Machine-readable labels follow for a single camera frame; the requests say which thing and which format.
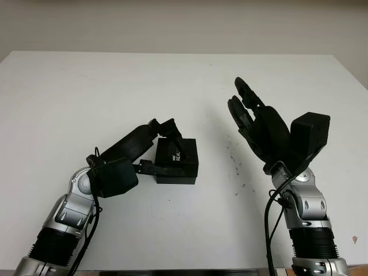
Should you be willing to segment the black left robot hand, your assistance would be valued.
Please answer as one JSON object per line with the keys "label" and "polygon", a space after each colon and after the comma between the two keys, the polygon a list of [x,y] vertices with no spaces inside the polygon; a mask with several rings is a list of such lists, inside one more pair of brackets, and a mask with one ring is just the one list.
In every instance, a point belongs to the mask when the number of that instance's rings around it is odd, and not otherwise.
{"label": "black left robot hand", "polygon": [[[153,146],[153,140],[158,136],[169,139],[173,142],[184,160],[189,156],[185,151],[184,139],[178,130],[173,118],[160,124],[156,119],[152,119],[148,124],[138,126],[117,143],[112,145],[102,154],[100,158],[104,162],[114,161],[122,157],[128,158],[131,162],[141,157]],[[193,165],[160,165],[142,161],[137,169],[139,174],[156,175],[164,177],[188,177],[198,175],[198,164]]]}

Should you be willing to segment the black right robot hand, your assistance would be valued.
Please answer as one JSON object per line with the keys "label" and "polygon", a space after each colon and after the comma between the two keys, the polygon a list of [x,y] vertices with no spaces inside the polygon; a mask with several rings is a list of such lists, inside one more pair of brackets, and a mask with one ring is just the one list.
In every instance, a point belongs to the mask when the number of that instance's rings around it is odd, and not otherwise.
{"label": "black right robot hand", "polygon": [[288,153],[289,129],[278,112],[265,105],[242,78],[235,79],[235,87],[239,95],[228,100],[230,114],[253,153],[264,162],[264,173],[270,175],[272,167]]}

